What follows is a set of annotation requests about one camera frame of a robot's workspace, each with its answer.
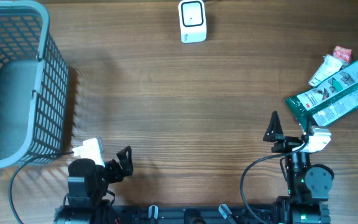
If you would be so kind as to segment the white paper packet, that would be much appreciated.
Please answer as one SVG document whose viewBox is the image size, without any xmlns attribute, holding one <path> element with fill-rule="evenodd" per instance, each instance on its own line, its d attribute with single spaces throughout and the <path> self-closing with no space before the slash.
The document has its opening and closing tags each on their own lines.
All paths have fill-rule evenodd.
<svg viewBox="0 0 358 224">
<path fill-rule="evenodd" d="M 325 55 L 324 62 L 320 65 L 320 67 L 309 80 L 309 86 L 314 87 L 319 85 L 323 80 L 340 71 L 343 65 L 344 64 L 342 60 L 329 54 Z"/>
</svg>

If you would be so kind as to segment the small red white carton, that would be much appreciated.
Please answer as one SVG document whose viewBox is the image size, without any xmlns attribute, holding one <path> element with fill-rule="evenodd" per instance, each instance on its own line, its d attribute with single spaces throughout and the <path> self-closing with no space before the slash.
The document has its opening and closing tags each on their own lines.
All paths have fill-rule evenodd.
<svg viewBox="0 0 358 224">
<path fill-rule="evenodd" d="M 333 57 L 349 65 L 352 60 L 352 50 L 337 45 L 333 50 Z"/>
</svg>

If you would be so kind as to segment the green gloves packet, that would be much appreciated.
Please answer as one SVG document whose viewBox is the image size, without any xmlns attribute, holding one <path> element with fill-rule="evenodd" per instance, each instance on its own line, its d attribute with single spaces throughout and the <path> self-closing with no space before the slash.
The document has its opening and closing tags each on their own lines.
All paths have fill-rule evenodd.
<svg viewBox="0 0 358 224">
<path fill-rule="evenodd" d="M 285 103 L 303 129 L 307 118 L 318 126 L 329 126 L 358 109 L 358 60 Z"/>
</svg>

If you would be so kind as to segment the grey plastic shopping basket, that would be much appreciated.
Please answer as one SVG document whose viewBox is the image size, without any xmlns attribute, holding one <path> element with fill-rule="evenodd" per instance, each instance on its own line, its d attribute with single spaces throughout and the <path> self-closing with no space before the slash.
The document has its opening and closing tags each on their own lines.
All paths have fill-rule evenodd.
<svg viewBox="0 0 358 224">
<path fill-rule="evenodd" d="M 70 81 L 35 1 L 0 1 L 0 168 L 47 164 L 62 150 Z"/>
</svg>

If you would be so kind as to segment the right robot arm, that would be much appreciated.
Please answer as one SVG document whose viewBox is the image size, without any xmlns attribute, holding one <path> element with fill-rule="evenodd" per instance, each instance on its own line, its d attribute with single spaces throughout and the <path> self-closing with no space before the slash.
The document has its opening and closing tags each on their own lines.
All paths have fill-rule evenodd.
<svg viewBox="0 0 358 224">
<path fill-rule="evenodd" d="M 334 172 L 326 165 L 313 165 L 310 161 L 311 154 L 322 151 L 331 141 L 329 129 L 309 120 L 300 137 L 285 136 L 274 111 L 263 140 L 274 143 L 272 152 L 283 156 L 285 163 L 281 168 L 288 187 L 288 195 L 277 197 L 273 203 L 271 223 L 330 224 L 326 202 Z"/>
</svg>

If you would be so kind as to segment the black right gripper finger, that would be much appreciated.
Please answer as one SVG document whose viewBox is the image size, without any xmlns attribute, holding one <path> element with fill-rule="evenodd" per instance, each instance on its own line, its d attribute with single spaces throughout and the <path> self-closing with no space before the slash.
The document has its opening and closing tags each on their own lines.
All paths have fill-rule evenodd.
<svg viewBox="0 0 358 224">
<path fill-rule="evenodd" d="M 304 128 L 304 133 L 309 134 L 310 133 L 310 127 L 313 125 L 313 118 L 307 118 L 306 119 L 306 126 Z"/>
<path fill-rule="evenodd" d="M 278 116 L 278 112 L 274 111 L 271 115 L 268 128 L 263 136 L 263 141 L 277 142 L 282 140 L 284 140 L 284 135 L 283 135 L 281 122 Z"/>
</svg>

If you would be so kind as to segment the white barcode scanner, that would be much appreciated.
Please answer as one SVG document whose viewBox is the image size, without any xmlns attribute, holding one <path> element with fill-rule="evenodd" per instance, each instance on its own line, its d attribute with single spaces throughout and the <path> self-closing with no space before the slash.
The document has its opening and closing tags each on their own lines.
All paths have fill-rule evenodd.
<svg viewBox="0 0 358 224">
<path fill-rule="evenodd" d="M 207 36 L 206 12 L 202 0 L 182 0 L 178 4 L 181 41 L 203 42 Z"/>
</svg>

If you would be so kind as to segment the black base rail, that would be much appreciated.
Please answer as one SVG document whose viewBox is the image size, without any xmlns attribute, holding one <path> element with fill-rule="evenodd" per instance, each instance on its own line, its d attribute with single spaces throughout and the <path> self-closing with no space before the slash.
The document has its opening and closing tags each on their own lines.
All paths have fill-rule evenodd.
<svg viewBox="0 0 358 224">
<path fill-rule="evenodd" d="M 295 205 L 284 209 L 274 204 L 213 207 L 117 206 L 96 209 L 58 208 L 54 223 L 331 223 L 327 205 Z"/>
</svg>

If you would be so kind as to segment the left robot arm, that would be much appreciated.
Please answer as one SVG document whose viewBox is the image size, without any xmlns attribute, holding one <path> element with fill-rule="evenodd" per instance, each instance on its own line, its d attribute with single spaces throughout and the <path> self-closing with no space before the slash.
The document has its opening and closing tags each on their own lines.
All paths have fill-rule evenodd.
<svg viewBox="0 0 358 224">
<path fill-rule="evenodd" d="M 116 155 L 118 161 L 113 159 L 103 166 L 92 159 L 77 159 L 68 166 L 68 193 L 63 205 L 55 211 L 54 223 L 121 222 L 112 207 L 115 200 L 105 200 L 104 196 L 115 196 L 108 190 L 109 184 L 121 182 L 133 174 L 132 148 L 127 146 Z"/>
</svg>

